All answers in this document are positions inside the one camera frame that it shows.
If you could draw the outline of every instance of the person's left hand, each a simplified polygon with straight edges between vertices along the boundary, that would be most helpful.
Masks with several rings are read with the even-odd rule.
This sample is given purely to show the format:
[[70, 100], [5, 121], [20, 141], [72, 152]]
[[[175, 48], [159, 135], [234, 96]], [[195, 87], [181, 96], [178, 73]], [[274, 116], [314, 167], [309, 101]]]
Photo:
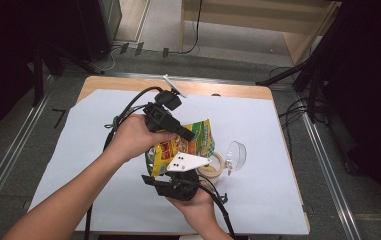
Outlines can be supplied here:
[[169, 132], [150, 132], [145, 124], [144, 115], [132, 114], [119, 126], [103, 154], [124, 163], [141, 155], [154, 144], [174, 137], [175, 134]]

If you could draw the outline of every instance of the white paper sheet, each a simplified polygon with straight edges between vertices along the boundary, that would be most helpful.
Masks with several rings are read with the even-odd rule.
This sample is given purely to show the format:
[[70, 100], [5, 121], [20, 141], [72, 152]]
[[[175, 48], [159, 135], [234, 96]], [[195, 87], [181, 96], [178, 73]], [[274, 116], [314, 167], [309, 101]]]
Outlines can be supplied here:
[[[71, 109], [55, 153], [35, 193], [31, 208], [67, 183], [102, 151], [110, 130], [104, 125], [138, 92], [97, 90]], [[135, 105], [154, 101], [144, 95]], [[287, 155], [277, 113], [271, 100], [189, 95], [172, 112], [181, 124], [209, 119], [215, 151], [225, 156], [228, 145], [246, 146], [246, 164], [227, 176], [218, 191], [227, 193], [225, 204], [234, 231], [242, 234], [308, 234], [296, 179]], [[194, 233], [181, 213], [152, 186], [144, 156], [132, 159], [114, 175], [93, 206], [91, 231]], [[216, 208], [218, 222], [227, 229]], [[84, 220], [77, 230], [84, 230]]]

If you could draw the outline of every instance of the clear plastic lid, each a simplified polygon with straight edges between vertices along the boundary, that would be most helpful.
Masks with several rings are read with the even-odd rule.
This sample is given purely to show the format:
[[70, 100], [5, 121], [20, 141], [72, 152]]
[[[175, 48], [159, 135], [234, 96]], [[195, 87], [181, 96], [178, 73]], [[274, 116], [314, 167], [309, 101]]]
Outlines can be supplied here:
[[246, 162], [246, 147], [239, 142], [232, 142], [228, 147], [225, 157], [225, 166], [228, 168], [228, 176], [231, 172], [240, 170]]

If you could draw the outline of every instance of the yellow snack bag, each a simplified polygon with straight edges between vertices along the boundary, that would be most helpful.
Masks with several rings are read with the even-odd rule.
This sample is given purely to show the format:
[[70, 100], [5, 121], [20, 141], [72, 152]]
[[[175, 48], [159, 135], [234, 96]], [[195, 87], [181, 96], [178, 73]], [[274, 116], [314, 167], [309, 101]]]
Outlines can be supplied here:
[[152, 177], [162, 175], [178, 152], [188, 153], [201, 157], [210, 157], [215, 150], [215, 142], [211, 134], [209, 119], [193, 124], [183, 125], [192, 131], [195, 136], [187, 141], [177, 135], [176, 138], [156, 144], [146, 152], [147, 170]]

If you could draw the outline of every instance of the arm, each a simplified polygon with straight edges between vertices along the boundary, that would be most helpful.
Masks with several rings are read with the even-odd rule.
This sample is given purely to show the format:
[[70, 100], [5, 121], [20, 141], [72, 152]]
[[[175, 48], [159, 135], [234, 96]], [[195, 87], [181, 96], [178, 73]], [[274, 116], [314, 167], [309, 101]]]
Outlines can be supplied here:
[[167, 198], [186, 218], [189, 225], [205, 240], [232, 239], [221, 227], [215, 217], [214, 203], [202, 189], [190, 201]]
[[132, 115], [105, 151], [78, 176], [22, 217], [3, 239], [69, 239], [84, 214], [129, 159], [174, 134], [151, 133], [142, 115]]

